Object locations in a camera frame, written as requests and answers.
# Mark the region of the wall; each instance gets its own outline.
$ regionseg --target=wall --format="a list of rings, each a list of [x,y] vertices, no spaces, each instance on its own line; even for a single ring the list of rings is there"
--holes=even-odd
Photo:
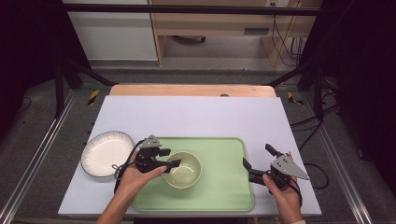
[[[146,0],[64,0],[64,3],[144,5]],[[148,13],[69,12],[90,61],[157,61]]]

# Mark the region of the floor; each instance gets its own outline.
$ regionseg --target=floor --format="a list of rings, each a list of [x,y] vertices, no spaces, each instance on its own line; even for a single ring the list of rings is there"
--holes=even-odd
[[[292,63],[283,55],[285,62]],[[292,66],[281,64],[271,67],[259,38],[255,37],[207,37],[206,42],[172,37],[168,39],[164,64],[130,68],[96,68],[103,77],[122,83],[212,83],[212,84],[265,84],[287,73]],[[109,92],[89,77],[84,77],[84,87],[79,91],[65,91],[75,95],[74,103],[56,132],[49,151],[43,155],[40,169],[33,173],[31,186],[17,202],[14,223],[92,223],[92,219],[59,217],[57,209],[74,173],[78,158],[89,137],[101,102]],[[290,124],[313,116],[312,92],[298,92],[294,77],[276,88]],[[336,85],[336,80],[329,80]],[[94,105],[87,101],[93,89],[100,89]],[[294,100],[289,101],[289,92]],[[336,104],[331,94],[324,99],[325,106]],[[55,109],[53,82],[49,81],[26,92],[26,108],[17,115],[9,132],[0,142],[0,168],[6,171],[1,177],[1,206],[18,186],[29,162],[41,148],[47,130],[51,128]],[[337,110],[331,110],[318,131],[304,141],[315,129],[315,121],[295,127],[294,136],[304,162],[314,163],[328,175],[330,182],[325,189],[317,189],[317,198],[323,215],[308,217],[308,223],[396,223],[396,201],[375,166],[358,157],[356,144]],[[307,165],[313,184],[326,182],[325,175]],[[359,217],[364,212],[368,217]],[[260,223],[277,223],[274,217],[260,217]]]

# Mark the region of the green bowl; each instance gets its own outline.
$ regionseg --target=green bowl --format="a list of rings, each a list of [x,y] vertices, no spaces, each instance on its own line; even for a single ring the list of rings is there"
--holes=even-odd
[[[167,161],[181,160],[178,167],[172,168],[169,174],[164,174],[168,184],[177,189],[186,189],[194,185],[201,176],[201,163],[190,152],[178,152]]]

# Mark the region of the gray floor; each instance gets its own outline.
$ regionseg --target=gray floor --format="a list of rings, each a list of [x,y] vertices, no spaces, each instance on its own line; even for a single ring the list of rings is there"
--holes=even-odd
[[[163,67],[144,66],[139,69],[97,69],[96,71],[109,79],[121,83],[213,83],[213,84],[253,84],[259,85],[279,77],[291,67],[269,66],[268,59],[257,38],[208,38],[203,44],[179,42],[170,39],[165,54]],[[78,165],[89,132],[95,122],[101,103],[109,92],[96,81],[83,77],[84,86],[77,91],[75,102],[65,119],[61,130],[51,144],[46,159],[41,164],[35,180],[15,215],[15,223],[72,223],[78,221],[57,215],[64,191]],[[276,88],[276,94],[282,99],[290,123],[312,116],[309,110],[311,92],[301,94],[295,88],[298,78],[285,82]],[[93,105],[87,105],[92,90],[100,89]],[[304,100],[305,105],[288,101],[288,92],[296,100]],[[13,120],[10,130],[0,141],[0,176],[1,202],[3,207],[8,197],[18,185],[29,161],[35,155],[42,139],[53,122],[55,113],[54,83],[49,81],[33,87],[26,92],[32,103]],[[326,106],[335,104],[328,96],[324,99]],[[311,122],[296,129],[314,126]],[[297,146],[312,132],[295,131]],[[350,202],[329,160],[325,141],[321,133],[326,133],[332,140],[335,151],[345,165],[345,171],[351,177],[363,204],[374,223],[396,223],[396,201],[382,181],[375,166],[370,161],[359,159],[357,147],[350,137],[342,116],[334,110],[326,115],[320,132],[309,140],[301,151],[304,162],[311,162],[322,167],[330,178],[326,189],[317,190],[317,197],[323,215],[308,217],[308,223],[357,223]],[[324,183],[324,176],[315,168],[307,167],[315,186]],[[276,223],[274,217],[260,217],[260,223]]]

